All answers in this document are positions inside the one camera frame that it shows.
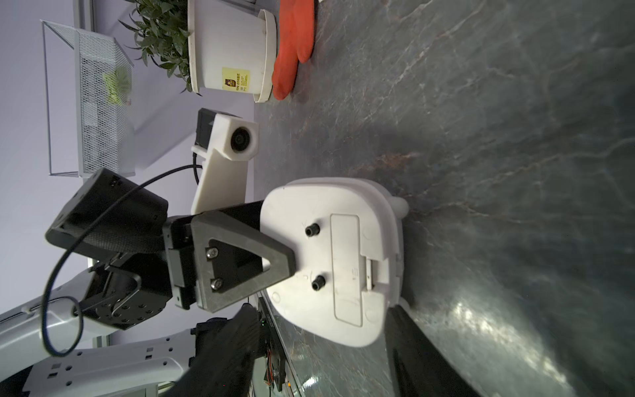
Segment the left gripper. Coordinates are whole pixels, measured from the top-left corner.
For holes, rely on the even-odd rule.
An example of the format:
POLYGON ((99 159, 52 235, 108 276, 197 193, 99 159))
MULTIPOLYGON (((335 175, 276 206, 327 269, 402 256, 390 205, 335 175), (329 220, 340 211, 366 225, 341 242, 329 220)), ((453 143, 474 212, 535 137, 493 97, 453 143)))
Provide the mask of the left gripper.
POLYGON ((107 169, 90 177, 46 232, 63 251, 46 283, 46 306, 75 253, 97 265, 72 314, 121 330, 167 304, 216 313, 296 271, 294 251, 260 231, 259 202, 175 217, 167 210, 146 185, 107 169))

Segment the white alarm device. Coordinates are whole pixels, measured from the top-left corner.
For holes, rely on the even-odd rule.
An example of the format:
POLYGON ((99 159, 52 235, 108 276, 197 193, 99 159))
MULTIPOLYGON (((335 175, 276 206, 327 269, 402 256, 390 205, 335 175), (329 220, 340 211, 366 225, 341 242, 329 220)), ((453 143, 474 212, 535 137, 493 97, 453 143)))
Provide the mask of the white alarm device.
POLYGON ((364 179, 307 178, 272 190, 261 231, 296 259, 294 275, 266 290, 275 310, 329 341, 374 343, 401 299, 408 212, 404 198, 364 179))

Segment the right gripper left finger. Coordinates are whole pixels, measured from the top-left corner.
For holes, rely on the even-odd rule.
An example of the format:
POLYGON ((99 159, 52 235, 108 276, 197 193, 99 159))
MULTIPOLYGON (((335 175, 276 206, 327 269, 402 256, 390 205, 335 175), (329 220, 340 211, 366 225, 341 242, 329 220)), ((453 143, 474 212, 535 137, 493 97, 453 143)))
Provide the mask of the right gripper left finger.
POLYGON ((168 396, 247 396, 256 359, 266 355, 259 312, 243 304, 168 396))

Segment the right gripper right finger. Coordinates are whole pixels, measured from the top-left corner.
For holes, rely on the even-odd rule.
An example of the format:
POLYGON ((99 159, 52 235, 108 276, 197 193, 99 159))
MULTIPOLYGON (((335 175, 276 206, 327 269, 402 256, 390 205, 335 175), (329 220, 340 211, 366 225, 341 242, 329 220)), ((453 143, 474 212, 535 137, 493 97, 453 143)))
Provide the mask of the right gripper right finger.
POLYGON ((388 309, 385 344, 395 395, 478 395, 401 306, 388 309))

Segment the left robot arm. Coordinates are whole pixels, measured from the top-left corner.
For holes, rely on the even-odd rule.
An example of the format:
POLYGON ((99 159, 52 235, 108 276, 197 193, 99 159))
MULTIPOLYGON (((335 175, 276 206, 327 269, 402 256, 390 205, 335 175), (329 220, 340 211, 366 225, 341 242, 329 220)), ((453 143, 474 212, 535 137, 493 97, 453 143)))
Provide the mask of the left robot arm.
POLYGON ((167 209, 147 184, 107 169, 84 183, 46 237, 64 257, 95 265, 63 286, 55 266, 39 299, 3 315, 2 381, 22 376, 25 396, 116 395, 161 382, 170 396, 247 395, 268 335, 246 298, 291 277, 294 251, 266 235, 261 202, 182 217, 167 209), (149 344, 79 348, 152 319, 170 300, 241 309, 149 344))

